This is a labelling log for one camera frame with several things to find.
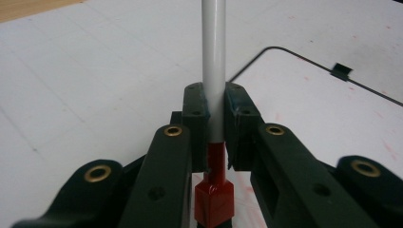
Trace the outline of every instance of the white rod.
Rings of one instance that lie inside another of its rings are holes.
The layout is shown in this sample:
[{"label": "white rod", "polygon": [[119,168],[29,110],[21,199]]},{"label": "white rod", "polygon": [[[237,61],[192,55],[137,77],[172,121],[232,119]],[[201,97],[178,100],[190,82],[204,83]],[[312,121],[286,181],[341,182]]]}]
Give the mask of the white rod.
[{"label": "white rod", "polygon": [[210,143],[224,142],[225,0],[201,0],[202,82],[210,111]]}]

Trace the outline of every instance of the wooden floor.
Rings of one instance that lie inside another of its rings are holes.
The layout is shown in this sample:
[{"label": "wooden floor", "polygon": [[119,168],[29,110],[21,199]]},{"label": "wooden floor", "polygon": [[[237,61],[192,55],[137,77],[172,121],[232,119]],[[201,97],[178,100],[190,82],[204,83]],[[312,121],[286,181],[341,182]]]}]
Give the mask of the wooden floor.
[{"label": "wooden floor", "polygon": [[85,0],[0,0],[0,23]]}]

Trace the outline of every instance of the black cable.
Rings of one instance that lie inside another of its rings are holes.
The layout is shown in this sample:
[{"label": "black cable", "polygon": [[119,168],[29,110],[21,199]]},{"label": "black cable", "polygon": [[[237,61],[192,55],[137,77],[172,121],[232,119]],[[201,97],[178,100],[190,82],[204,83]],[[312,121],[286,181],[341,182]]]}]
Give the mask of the black cable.
[{"label": "black cable", "polygon": [[[237,80],[237,79],[239,78],[239,76],[240,76],[249,66],[251,66],[253,63],[255,63],[255,61],[257,61],[257,59],[258,59],[264,52],[266,52],[267,50],[270,50],[270,49],[279,49],[279,50],[283,50],[283,51],[285,51],[285,52],[288,52],[288,53],[290,53],[290,54],[292,54],[292,55],[297,56],[299,59],[304,60],[304,61],[306,61],[306,62],[308,62],[308,63],[310,63],[310,64],[312,64],[312,65],[314,65],[314,66],[316,66],[316,67],[322,68],[322,69],[324,69],[324,70],[326,70],[326,71],[328,71],[328,72],[331,72],[331,71],[332,71],[332,70],[330,70],[329,68],[327,68],[327,67],[325,67],[325,66],[322,66],[322,65],[320,65],[320,64],[318,64],[318,63],[315,63],[314,61],[309,60],[309,59],[307,59],[307,58],[305,58],[305,57],[303,57],[303,56],[301,56],[301,55],[298,55],[298,54],[296,54],[295,52],[293,52],[293,51],[291,51],[291,50],[289,50],[289,49],[287,49],[287,48],[284,48],[284,47],[267,47],[267,48],[265,48],[264,50],[262,50],[257,56],[255,56],[255,58],[253,58],[253,59],[252,59],[246,66],[244,66],[240,71],[238,71],[238,73],[237,73],[234,77],[232,77],[232,78],[229,80],[229,82],[230,82],[230,83],[233,83],[235,80]],[[382,94],[382,93],[380,93],[380,92],[378,92],[378,91],[376,91],[376,90],[373,90],[373,89],[371,89],[371,88],[369,88],[369,87],[367,87],[367,86],[365,86],[365,85],[363,85],[363,84],[361,84],[361,83],[358,83],[358,82],[356,82],[356,81],[354,81],[354,80],[352,80],[352,79],[348,79],[347,82],[350,82],[350,83],[352,83],[352,84],[354,84],[354,85],[356,85],[356,86],[360,86],[360,87],[362,87],[362,88],[364,88],[364,89],[366,89],[366,90],[372,92],[373,94],[378,95],[378,96],[381,97],[381,98],[384,98],[384,99],[386,99],[386,100],[388,100],[388,101],[390,101],[390,102],[392,102],[392,103],[395,103],[396,105],[403,106],[403,104],[402,104],[401,102],[399,102],[399,101],[397,101],[397,100],[395,100],[395,99],[393,99],[393,98],[391,98],[391,97],[388,97],[388,96],[386,96],[385,94]]]}]

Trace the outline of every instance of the brass ring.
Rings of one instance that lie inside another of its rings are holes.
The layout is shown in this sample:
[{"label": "brass ring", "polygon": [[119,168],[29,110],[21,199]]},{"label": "brass ring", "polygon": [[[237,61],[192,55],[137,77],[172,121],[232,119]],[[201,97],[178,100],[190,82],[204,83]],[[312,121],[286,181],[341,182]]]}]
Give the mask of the brass ring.
[{"label": "brass ring", "polygon": [[266,127],[266,132],[272,135],[284,135],[285,131],[279,127],[279,126],[274,126],[274,125],[269,125]]},{"label": "brass ring", "polygon": [[380,170],[367,161],[354,160],[352,161],[352,168],[359,174],[370,178],[377,178],[380,176]]},{"label": "brass ring", "polygon": [[109,166],[107,166],[105,164],[100,164],[100,165],[97,165],[97,166],[94,166],[94,167],[88,169],[88,171],[86,171],[86,173],[84,174],[84,179],[88,182],[103,181],[107,177],[109,177],[111,172],[112,172],[112,170],[110,169]]},{"label": "brass ring", "polygon": [[178,126],[169,126],[163,131],[163,133],[170,137],[179,136],[182,134],[182,129]]}]

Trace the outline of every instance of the red plastic part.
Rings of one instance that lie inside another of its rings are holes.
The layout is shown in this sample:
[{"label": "red plastic part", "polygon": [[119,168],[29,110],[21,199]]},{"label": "red plastic part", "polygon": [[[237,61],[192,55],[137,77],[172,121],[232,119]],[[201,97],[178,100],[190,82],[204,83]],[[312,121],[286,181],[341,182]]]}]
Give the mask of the red plastic part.
[{"label": "red plastic part", "polygon": [[208,144],[209,172],[195,187],[195,219],[205,228],[234,216],[234,184],[225,178],[225,144]]}]

